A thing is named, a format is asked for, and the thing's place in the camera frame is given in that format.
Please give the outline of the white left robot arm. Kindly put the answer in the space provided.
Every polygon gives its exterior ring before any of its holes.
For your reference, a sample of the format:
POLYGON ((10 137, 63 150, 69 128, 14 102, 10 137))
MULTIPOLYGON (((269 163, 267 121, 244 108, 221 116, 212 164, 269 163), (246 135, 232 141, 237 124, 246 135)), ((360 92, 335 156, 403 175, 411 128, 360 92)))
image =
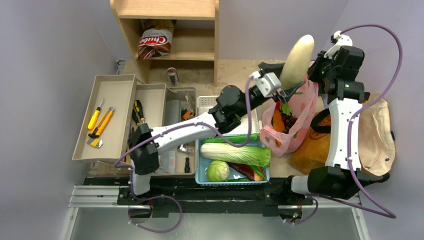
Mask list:
POLYGON ((269 99, 288 101, 304 84, 310 61, 296 63, 286 60, 280 64, 261 63, 242 91, 235 85, 224 87, 216 105, 190 120, 169 126, 150 128, 141 124, 129 138, 127 154, 131 159, 129 197, 138 205, 149 199, 151 174, 159 168, 159 155, 181 144, 199 139, 220 137, 230 143, 227 134, 241 125, 247 116, 247 135, 252 134, 252 110, 269 99))

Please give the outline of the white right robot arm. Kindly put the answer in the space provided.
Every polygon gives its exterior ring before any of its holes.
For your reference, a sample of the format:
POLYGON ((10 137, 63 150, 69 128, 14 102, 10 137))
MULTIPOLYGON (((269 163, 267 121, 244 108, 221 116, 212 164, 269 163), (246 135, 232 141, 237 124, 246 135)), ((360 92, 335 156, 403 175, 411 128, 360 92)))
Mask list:
POLYGON ((383 183, 388 173, 372 176, 362 172, 358 150, 359 115, 366 99, 364 84, 355 80, 364 61, 360 48, 343 45, 338 50, 321 51, 307 74, 328 95, 331 120, 329 153, 325 165, 312 169, 307 176, 289 177, 289 185, 280 196, 288 204, 300 195, 316 194, 348 200, 364 187, 383 183))

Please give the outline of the brown Trader Joe's bag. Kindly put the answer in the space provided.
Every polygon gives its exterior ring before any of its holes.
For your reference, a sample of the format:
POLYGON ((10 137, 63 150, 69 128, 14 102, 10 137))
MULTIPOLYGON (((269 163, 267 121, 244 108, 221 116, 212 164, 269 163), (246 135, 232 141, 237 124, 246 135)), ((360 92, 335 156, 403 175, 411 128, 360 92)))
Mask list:
MULTIPOLYGON (((328 109, 317 113, 302 144, 290 164, 307 175, 325 166, 331 139, 331 117, 328 109)), ((358 150, 362 170, 375 176, 387 174, 395 160, 396 148, 391 131, 389 104, 385 98, 364 110, 359 116, 358 150)))

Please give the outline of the pink plastic grocery bag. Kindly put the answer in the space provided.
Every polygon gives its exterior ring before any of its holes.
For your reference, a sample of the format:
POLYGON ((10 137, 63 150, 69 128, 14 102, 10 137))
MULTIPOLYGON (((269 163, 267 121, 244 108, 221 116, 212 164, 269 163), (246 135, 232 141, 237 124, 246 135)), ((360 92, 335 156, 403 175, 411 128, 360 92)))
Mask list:
POLYGON ((274 157, 295 152, 305 139, 316 112, 318 90, 317 83, 305 79, 304 85, 289 100, 289 109, 297 120, 287 134, 276 131, 272 126, 276 106, 274 100, 270 99, 265 103, 261 115, 262 129, 259 138, 264 146, 271 150, 274 157))

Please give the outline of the white daikon radish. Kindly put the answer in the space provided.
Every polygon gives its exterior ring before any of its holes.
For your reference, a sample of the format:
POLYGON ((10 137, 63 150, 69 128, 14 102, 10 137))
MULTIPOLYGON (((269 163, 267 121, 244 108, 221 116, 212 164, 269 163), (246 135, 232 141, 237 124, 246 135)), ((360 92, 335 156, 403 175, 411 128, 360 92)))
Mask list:
POLYGON ((310 34, 302 36, 294 44, 279 77, 282 90, 288 90, 304 81, 312 59, 314 46, 315 40, 310 34))

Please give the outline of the green napa cabbage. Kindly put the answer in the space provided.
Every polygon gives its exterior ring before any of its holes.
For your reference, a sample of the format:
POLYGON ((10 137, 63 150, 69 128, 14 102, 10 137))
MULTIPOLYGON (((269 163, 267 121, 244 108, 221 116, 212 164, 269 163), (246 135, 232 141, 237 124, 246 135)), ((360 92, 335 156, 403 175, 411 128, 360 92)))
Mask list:
POLYGON ((266 147, 234 147, 227 143, 204 143, 199 151, 203 158, 210 160, 266 168, 271 165, 272 153, 266 147))

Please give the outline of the green cucumber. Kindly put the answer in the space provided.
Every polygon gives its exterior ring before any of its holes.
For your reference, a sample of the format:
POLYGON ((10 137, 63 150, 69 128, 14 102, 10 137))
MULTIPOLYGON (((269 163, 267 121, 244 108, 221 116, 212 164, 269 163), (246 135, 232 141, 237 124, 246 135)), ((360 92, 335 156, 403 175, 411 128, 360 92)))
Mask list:
MULTIPOLYGON (((234 144, 240 144, 246 141, 247 139, 247 134, 239 134, 239 135, 228 135, 225 136, 225 138, 230 141, 231 143, 234 144)), ((259 134, 257 133, 252 133, 250 135, 249 140, 250 141, 257 141, 260 138, 259 134)), ((224 139, 222 139, 220 136, 216 136, 216 137, 212 137, 212 138, 205 138, 203 140, 203 142, 206 143, 226 143, 226 141, 224 139)))

